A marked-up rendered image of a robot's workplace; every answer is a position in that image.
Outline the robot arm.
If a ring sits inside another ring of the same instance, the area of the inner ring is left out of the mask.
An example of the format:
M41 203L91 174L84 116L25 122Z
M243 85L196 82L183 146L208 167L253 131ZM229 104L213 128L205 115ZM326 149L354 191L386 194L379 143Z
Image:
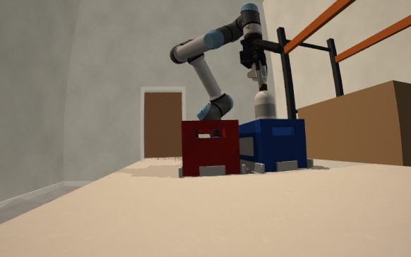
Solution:
M199 121L222 120L221 117L233 108L232 98L221 91L204 59L204 52L218 49L229 42L235 42L242 35L244 38L253 32L262 35L259 15L260 13L258 12L256 4L244 4L241 8L241 15L233 23L211 30L198 38L187 40L172 48L170 52L171 60L176 64L183 64L188 60L188 63L194 67L210 96L211 104L206 104L207 106L205 105L197 113ZM282 54L284 50L280 43L256 38L253 44L261 46L264 50L278 54Z

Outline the red plastic bottle crate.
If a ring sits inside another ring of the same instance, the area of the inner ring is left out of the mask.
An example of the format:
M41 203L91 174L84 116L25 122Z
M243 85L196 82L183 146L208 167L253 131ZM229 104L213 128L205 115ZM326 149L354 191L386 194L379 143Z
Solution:
M196 138L221 130L222 138ZM183 177L200 176L199 167L225 165L225 174L241 174L239 120L181 121Z

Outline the blue crate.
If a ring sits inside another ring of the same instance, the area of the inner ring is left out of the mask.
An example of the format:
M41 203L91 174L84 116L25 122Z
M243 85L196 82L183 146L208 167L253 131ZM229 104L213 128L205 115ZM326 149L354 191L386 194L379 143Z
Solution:
M294 134L294 135L293 135ZM257 119L239 125L241 160L265 165L265 172L276 172L276 162L297 160L307 167L304 119Z

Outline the dark blue bottle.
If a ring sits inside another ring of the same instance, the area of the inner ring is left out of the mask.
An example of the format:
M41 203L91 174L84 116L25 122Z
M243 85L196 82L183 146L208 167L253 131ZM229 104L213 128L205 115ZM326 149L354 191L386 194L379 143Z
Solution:
M222 138L220 129L214 129L213 130L213 138Z

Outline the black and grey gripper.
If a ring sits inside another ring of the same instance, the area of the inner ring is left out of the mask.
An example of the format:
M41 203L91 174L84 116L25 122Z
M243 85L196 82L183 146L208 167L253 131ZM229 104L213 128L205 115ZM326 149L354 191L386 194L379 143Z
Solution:
M240 63L248 69L251 68L247 77L252 78L253 81L258 81L259 88L261 88L263 81L267 82L268 69L264 49L253 44L254 38L262 40L262 35L253 32L240 41L244 50L239 52Z

